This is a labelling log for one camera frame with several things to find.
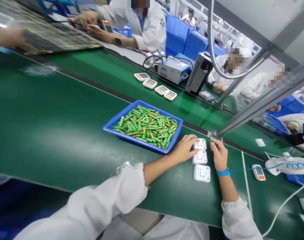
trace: white plastic casing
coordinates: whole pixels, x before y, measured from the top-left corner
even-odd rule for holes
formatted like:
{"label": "white plastic casing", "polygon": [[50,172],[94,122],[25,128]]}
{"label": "white plastic casing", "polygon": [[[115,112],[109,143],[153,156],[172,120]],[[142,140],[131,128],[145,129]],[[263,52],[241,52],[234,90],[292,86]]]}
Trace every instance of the white plastic casing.
{"label": "white plastic casing", "polygon": [[193,179],[195,181],[210,182],[211,168],[209,166],[196,164],[194,166]]}
{"label": "white plastic casing", "polygon": [[193,164],[206,164],[208,163],[208,156],[206,150],[199,150],[197,154],[192,157]]}
{"label": "white plastic casing", "polygon": [[206,150],[206,140],[204,138],[198,138],[200,141],[193,144],[193,149]]}

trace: blue wristband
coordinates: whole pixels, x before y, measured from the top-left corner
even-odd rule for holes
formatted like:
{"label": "blue wristband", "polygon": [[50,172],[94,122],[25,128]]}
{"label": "blue wristband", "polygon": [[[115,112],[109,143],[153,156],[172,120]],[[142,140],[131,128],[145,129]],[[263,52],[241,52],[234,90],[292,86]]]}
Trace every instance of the blue wristband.
{"label": "blue wristband", "polygon": [[220,177],[224,177],[224,176],[230,176],[231,175],[232,170],[230,168],[228,168],[226,171],[216,171],[217,175]]}

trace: smartwatch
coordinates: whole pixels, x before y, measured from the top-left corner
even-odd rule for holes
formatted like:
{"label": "smartwatch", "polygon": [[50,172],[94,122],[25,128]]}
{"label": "smartwatch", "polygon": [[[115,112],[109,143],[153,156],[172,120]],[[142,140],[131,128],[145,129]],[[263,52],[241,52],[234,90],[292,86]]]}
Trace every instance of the smartwatch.
{"label": "smartwatch", "polygon": [[115,37],[115,43],[117,46],[122,47],[122,40],[119,37]]}

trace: screen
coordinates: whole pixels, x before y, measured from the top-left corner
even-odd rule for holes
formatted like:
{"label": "screen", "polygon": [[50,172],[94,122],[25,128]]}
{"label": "screen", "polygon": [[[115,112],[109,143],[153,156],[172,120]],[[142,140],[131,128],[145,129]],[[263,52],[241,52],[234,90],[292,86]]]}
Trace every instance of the screen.
{"label": "screen", "polygon": [[256,172],[258,173],[258,175],[263,175],[263,171],[260,167],[256,167]]}
{"label": "screen", "polygon": [[175,97],[175,93],[173,92],[168,92],[167,95],[169,95],[170,97]]}
{"label": "screen", "polygon": [[165,92],[166,90],[167,90],[167,88],[166,87],[159,87],[159,89],[161,90],[161,92]]}
{"label": "screen", "polygon": [[146,73],[139,74],[139,76],[140,76],[141,78],[148,78],[148,75],[147,75]]}
{"label": "screen", "polygon": [[155,84],[155,81],[149,79],[149,80],[146,81],[146,83],[148,83],[148,84],[150,84],[150,85],[154,85],[154,84]]}

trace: person's hand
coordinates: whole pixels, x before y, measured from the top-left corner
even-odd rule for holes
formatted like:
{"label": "person's hand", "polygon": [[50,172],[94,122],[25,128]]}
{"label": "person's hand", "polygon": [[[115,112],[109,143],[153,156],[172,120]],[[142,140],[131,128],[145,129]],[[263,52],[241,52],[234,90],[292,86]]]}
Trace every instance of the person's hand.
{"label": "person's hand", "polygon": [[218,91],[223,90],[223,85],[220,84],[220,83],[214,83],[214,84],[213,84],[213,87],[214,87],[216,90],[218,90]]}
{"label": "person's hand", "polygon": [[101,40],[106,43],[113,44],[115,41],[115,35],[113,33],[109,33],[105,30],[102,30],[99,26],[89,25],[87,27],[88,31],[91,32],[95,38]]}
{"label": "person's hand", "polygon": [[75,21],[79,21],[83,28],[87,28],[89,24],[97,24],[98,13],[95,11],[82,12],[75,18]]}
{"label": "person's hand", "polygon": [[228,150],[224,144],[219,140],[211,139],[211,149],[214,153],[215,169],[219,172],[226,171],[228,169]]}
{"label": "person's hand", "polygon": [[271,112],[279,112],[279,111],[281,111],[281,106],[280,105],[274,105],[274,106],[270,107],[268,110],[271,111]]}
{"label": "person's hand", "polygon": [[191,151],[191,147],[195,142],[199,142],[196,135],[184,135],[181,141],[178,142],[173,151],[169,154],[169,157],[177,163],[187,161],[199,151],[198,149]]}

